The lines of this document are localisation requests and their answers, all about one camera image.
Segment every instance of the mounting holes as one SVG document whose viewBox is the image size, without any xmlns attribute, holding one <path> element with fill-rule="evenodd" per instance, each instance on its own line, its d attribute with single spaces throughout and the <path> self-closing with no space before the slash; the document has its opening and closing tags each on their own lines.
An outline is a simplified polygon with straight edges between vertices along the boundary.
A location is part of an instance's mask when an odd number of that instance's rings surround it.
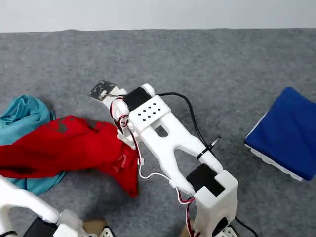
<svg viewBox="0 0 316 237">
<path fill-rule="evenodd" d="M 161 125 L 155 129 L 155 132 L 158 134 L 159 137 L 168 136 L 168 132 Z"/>
</svg>

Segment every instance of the white wire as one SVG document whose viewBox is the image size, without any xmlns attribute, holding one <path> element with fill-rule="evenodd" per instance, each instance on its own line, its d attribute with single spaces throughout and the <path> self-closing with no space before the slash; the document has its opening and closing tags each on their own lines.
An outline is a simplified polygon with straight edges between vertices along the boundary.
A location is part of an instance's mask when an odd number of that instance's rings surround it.
<svg viewBox="0 0 316 237">
<path fill-rule="evenodd" d="M 159 175 L 159 176 L 164 177 L 165 179 L 167 179 L 167 180 L 170 182 L 171 179 L 170 179 L 168 176 L 166 176 L 166 175 L 164 175 L 164 174 L 162 174 L 162 173 L 159 173 L 159 172 L 153 172 L 153 173 L 151 173 L 151 174 L 149 174 L 149 175 L 147 175 L 147 176 L 142 175 L 142 167 L 143 167 L 143 165 L 144 165 L 144 159 L 142 158 L 142 154 L 141 154 L 141 152 L 140 152 L 138 143 L 137 143 L 137 141 L 136 141 L 136 138 L 135 138 L 133 132 L 129 129 L 128 126 L 127 126 L 127 128 L 128 128 L 128 130 L 129 130 L 129 132 L 130 132 L 132 138 L 133 138 L 133 141 L 134 141 L 135 147 L 136 147 L 136 151 L 137 151 L 138 156 L 139 156 L 139 170 L 138 170 L 139 176 L 140 176 L 141 178 L 143 178 L 143 179 L 150 179 L 150 178 L 153 177 L 154 175 Z M 189 203 L 191 203 L 191 202 L 193 202 L 193 201 L 195 200 L 194 198 L 192 198 L 192 199 L 190 199 L 190 200 L 188 200 L 188 201 L 182 201 L 182 200 L 181 200 L 181 193 L 180 193 L 180 190 L 178 189 L 178 187 L 175 187 L 175 190 L 177 191 L 177 198 L 178 198 L 178 201 L 179 201 L 179 203 L 180 203 L 181 205 L 188 205 Z M 189 233 L 190 237 L 194 237 L 194 236 L 191 234 L 190 230 L 189 230 L 188 221 L 190 221 L 190 220 L 188 220 L 188 218 L 187 218 L 187 216 L 188 216 L 188 215 L 187 215 L 187 214 L 188 214 L 188 211 L 189 211 L 189 210 L 188 210 L 188 208 L 187 208 L 187 209 L 186 209 L 186 225 L 187 225 L 187 229 L 188 229 L 188 233 Z"/>
</svg>

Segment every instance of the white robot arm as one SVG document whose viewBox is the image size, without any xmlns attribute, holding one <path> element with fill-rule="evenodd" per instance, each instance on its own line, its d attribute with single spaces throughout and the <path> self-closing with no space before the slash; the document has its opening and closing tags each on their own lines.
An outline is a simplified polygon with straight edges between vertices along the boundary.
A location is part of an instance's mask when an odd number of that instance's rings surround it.
<svg viewBox="0 0 316 237">
<path fill-rule="evenodd" d="M 144 144 L 158 159 L 170 185 L 178 191 L 194 196 L 197 207 L 194 231 L 188 228 L 190 237 L 237 237 L 229 226 L 237 210 L 238 181 L 223 170 L 220 162 L 208 151 L 204 143 L 191 135 L 174 116 L 171 109 L 155 95 L 146 84 L 127 94 L 114 84 L 101 81 L 90 96 L 102 101 L 109 109 L 118 128 L 118 138 L 138 150 Z M 162 126 L 167 132 L 160 137 L 155 129 Z M 178 169 L 174 150 L 181 149 L 199 158 L 201 165 L 187 177 Z M 32 193 L 20 190 L 0 176 L 0 237 L 17 237 L 8 217 L 14 206 L 34 211 L 37 218 L 23 237 L 97 237 L 87 234 L 82 221 L 71 211 L 59 214 L 57 210 Z M 102 237 L 113 237 L 105 228 Z"/>
<path fill-rule="evenodd" d="M 101 81 L 99 90 L 111 88 L 108 83 Z M 187 131 L 150 85 L 145 84 L 129 94 L 111 85 L 111 89 L 101 89 L 101 97 L 93 97 L 110 109 L 118 127 L 118 138 L 132 148 L 138 146 L 135 143 L 144 142 L 158 159 L 170 185 L 194 196 L 197 206 L 194 230 L 200 237 L 233 237 L 235 233 L 228 225 L 234 220 L 237 210 L 237 179 L 223 170 L 210 151 L 203 153 L 206 146 Z M 97 89 L 92 90 L 92 94 L 97 92 Z M 156 133 L 159 126 L 167 136 L 160 137 Z M 184 177 L 178 169 L 175 149 L 199 157 L 202 164 Z"/>
</svg>

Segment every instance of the red cloth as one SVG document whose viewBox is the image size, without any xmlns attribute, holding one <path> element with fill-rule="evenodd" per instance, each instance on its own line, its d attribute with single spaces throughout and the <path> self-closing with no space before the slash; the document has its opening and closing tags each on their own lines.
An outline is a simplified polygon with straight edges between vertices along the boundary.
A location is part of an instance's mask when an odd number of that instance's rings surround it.
<svg viewBox="0 0 316 237">
<path fill-rule="evenodd" d="M 109 123 L 66 116 L 0 146 L 5 177 L 40 178 L 88 168 L 113 175 L 132 196 L 138 194 L 137 152 L 117 138 Z"/>
</svg>

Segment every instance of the black cable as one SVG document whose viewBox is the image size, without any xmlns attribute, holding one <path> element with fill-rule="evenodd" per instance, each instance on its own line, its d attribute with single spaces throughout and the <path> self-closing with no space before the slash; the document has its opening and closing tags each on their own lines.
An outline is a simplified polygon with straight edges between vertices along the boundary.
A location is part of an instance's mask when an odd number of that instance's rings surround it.
<svg viewBox="0 0 316 237">
<path fill-rule="evenodd" d="M 5 236 L 8 236 L 8 235 L 16 235 L 16 236 L 18 236 L 18 234 L 15 231 L 8 231 L 8 232 L 5 232 L 4 234 L 0 235 L 0 237 L 5 237 Z"/>
<path fill-rule="evenodd" d="M 235 220 L 241 224 L 242 226 L 244 226 L 246 229 L 250 230 L 256 237 L 258 237 L 257 232 L 255 232 L 255 230 L 253 228 L 251 228 L 250 226 L 246 225 L 245 223 L 243 223 L 240 219 L 238 219 L 237 217 L 235 217 Z"/>
<path fill-rule="evenodd" d="M 208 147 L 209 145 L 206 143 L 206 141 L 204 140 L 199 128 L 198 128 L 198 125 L 197 125 L 197 120 L 196 120 L 196 116 L 194 114 L 194 110 L 193 110 L 193 107 L 192 107 L 192 104 L 190 102 L 190 100 L 188 99 L 188 97 L 186 97 L 185 95 L 183 94 L 180 94 L 180 93 L 177 93 L 177 92 L 167 92 L 167 93 L 161 93 L 161 94 L 158 94 L 159 96 L 165 96 L 165 95 L 176 95 L 176 96 L 179 96 L 181 98 L 183 98 L 188 106 L 189 106 L 189 109 L 190 109 L 190 113 L 191 113 L 191 118 L 192 118 L 192 123 L 193 123 L 193 126 L 194 126 L 194 129 L 195 131 L 197 132 L 197 135 L 199 137 L 199 139 L 201 140 L 201 142 L 206 146 Z"/>
<path fill-rule="evenodd" d="M 190 100 L 188 99 L 188 97 L 186 97 L 185 95 L 183 94 L 180 94 L 180 93 L 177 93 L 177 92 L 167 92 L 167 93 L 161 93 L 161 94 L 158 94 L 159 96 L 165 96 L 165 95 L 176 95 L 176 96 L 179 96 L 181 98 L 183 98 L 188 106 L 189 106 L 189 109 L 190 109 L 190 114 L 191 114 L 191 118 L 192 118 L 192 123 L 193 123 L 193 126 L 194 126 L 194 129 L 195 131 L 197 132 L 197 135 L 199 137 L 199 139 L 201 140 L 201 142 L 206 146 L 206 149 L 200 154 L 203 155 L 207 150 L 209 150 L 210 152 L 211 151 L 211 146 L 207 144 L 207 142 L 205 141 L 205 139 L 203 138 L 199 128 L 198 128 L 198 124 L 197 124 L 197 120 L 196 120 L 196 116 L 194 114 L 194 110 L 193 110 L 193 106 L 190 102 Z M 254 235 L 255 237 L 258 237 L 258 234 L 257 232 L 255 232 L 254 229 L 252 229 L 250 226 L 246 225 L 245 223 L 243 223 L 240 219 L 238 219 L 237 217 L 235 217 L 236 221 L 241 224 L 243 227 L 245 227 L 246 229 L 250 230 Z"/>
</svg>

